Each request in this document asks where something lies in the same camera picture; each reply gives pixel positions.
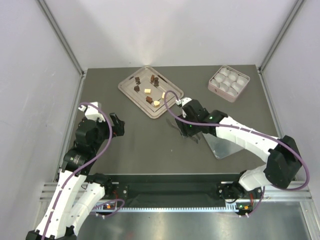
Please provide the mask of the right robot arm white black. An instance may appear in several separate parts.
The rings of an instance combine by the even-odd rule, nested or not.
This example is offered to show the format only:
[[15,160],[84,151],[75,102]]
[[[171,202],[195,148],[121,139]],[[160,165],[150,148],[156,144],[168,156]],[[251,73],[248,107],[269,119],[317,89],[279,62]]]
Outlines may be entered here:
[[182,114],[175,121],[183,137],[208,134],[229,141],[264,162],[255,169],[241,172],[238,179],[230,184],[238,198],[245,198],[252,190],[265,186],[287,189],[302,167],[301,155],[292,137],[264,135],[238,123],[224,112],[208,112],[196,99],[185,97],[175,103],[182,109]]

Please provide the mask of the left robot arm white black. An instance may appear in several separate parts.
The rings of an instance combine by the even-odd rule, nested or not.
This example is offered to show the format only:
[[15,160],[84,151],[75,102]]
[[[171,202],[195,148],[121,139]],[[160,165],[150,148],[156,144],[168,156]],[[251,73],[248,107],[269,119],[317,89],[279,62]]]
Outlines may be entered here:
[[28,240],[75,240],[98,201],[115,192],[109,176],[91,175],[90,170],[112,138],[124,135],[125,123],[115,113],[106,115],[99,102],[83,102],[78,109],[84,112],[84,118],[76,129],[73,146],[63,157],[46,213],[27,233]]

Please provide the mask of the white rectangular chocolate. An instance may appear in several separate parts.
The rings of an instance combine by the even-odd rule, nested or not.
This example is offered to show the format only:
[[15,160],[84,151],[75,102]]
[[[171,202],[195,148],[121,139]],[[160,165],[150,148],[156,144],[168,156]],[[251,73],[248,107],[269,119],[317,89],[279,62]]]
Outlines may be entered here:
[[151,89],[146,88],[146,89],[144,90],[144,93],[145,93],[145,94],[150,94],[150,93],[151,93]]

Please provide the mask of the brown milk chocolate block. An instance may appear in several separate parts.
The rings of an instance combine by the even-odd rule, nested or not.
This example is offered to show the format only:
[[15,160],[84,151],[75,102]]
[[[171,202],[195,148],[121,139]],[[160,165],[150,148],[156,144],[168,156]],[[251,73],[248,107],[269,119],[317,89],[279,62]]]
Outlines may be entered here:
[[153,102],[153,99],[150,96],[146,97],[146,101],[151,104]]

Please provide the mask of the metal tongs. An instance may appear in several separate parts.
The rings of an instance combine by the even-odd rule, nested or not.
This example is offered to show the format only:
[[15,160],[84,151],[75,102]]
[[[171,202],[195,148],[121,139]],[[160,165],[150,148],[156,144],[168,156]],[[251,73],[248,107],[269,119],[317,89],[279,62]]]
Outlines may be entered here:
[[199,144],[200,143],[200,140],[201,140],[201,137],[196,134],[195,136],[183,136],[179,127],[177,125],[175,125],[172,121],[170,121],[167,117],[165,118],[165,121],[166,123],[173,129],[177,130],[180,135],[184,138],[184,139],[190,139],[192,140],[193,142],[195,142],[196,144]]

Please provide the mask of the white heart chocolate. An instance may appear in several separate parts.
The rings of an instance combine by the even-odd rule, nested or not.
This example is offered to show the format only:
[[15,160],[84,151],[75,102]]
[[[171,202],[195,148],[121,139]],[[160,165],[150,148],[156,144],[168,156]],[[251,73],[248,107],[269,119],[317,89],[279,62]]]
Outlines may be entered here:
[[160,102],[159,102],[159,101],[157,101],[157,100],[155,100],[155,101],[153,102],[153,105],[154,105],[155,107],[157,107],[157,106],[159,106],[159,105],[160,105]]

